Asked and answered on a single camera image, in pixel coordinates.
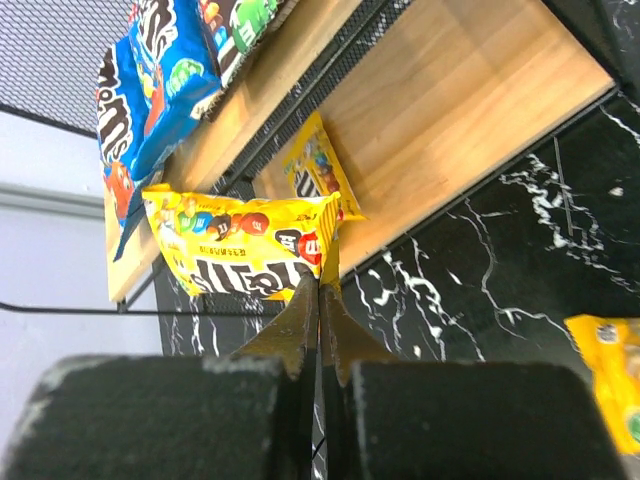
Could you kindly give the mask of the yellow candy bag top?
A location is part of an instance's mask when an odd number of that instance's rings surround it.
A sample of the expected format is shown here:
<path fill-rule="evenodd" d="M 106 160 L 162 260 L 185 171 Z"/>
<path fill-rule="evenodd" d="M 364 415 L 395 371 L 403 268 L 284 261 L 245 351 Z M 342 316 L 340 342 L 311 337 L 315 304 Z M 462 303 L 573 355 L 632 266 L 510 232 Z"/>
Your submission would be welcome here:
<path fill-rule="evenodd" d="M 312 112 L 301 126 L 282 167 L 296 197 L 312 198 L 339 192 L 339 219 L 365 219 L 318 111 Z"/>

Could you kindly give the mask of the purple candy bag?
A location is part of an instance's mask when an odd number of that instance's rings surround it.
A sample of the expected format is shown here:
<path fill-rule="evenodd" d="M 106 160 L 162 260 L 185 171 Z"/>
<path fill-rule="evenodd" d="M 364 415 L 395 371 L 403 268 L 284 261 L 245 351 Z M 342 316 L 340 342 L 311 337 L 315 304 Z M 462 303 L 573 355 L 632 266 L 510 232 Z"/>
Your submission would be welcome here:
<path fill-rule="evenodd" d="M 262 37 L 276 30 L 287 14 L 286 1 L 200 1 L 202 19 L 211 34 L 217 72 L 228 89 L 237 71 Z"/>

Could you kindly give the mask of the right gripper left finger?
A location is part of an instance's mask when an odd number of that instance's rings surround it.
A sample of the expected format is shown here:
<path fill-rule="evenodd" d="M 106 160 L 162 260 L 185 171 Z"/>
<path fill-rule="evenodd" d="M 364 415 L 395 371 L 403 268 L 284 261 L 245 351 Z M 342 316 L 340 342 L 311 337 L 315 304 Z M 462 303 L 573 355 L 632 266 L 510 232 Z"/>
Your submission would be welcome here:
<path fill-rule="evenodd" d="M 5 479 L 308 479 L 319 285 L 226 357 L 75 356 L 41 376 Z"/>

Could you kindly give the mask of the blue candy bag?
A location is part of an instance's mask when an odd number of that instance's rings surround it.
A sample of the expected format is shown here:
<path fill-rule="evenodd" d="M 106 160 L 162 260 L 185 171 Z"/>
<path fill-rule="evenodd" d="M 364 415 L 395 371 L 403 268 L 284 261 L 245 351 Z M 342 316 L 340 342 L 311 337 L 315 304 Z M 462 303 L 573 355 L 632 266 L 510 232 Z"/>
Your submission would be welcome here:
<path fill-rule="evenodd" d="M 132 166 L 140 181 L 198 126 L 221 80 L 197 1 L 137 1 L 129 41 L 148 114 Z"/>
<path fill-rule="evenodd" d="M 96 133 L 102 177 L 119 227 L 114 261 L 122 257 L 127 242 L 146 215 L 142 190 L 161 177 L 160 172 L 155 172 L 141 180 L 133 178 L 148 113 L 129 38 L 123 37 L 107 48 L 96 87 Z"/>

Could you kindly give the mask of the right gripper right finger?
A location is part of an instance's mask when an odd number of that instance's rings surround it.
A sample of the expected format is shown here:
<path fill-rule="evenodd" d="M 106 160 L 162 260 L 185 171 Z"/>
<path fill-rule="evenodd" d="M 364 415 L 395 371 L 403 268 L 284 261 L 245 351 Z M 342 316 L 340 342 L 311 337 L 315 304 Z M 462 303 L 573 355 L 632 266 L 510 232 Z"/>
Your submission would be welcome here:
<path fill-rule="evenodd" d="M 331 479 L 621 479 L 593 396 L 547 363 L 402 361 L 319 293 Z"/>

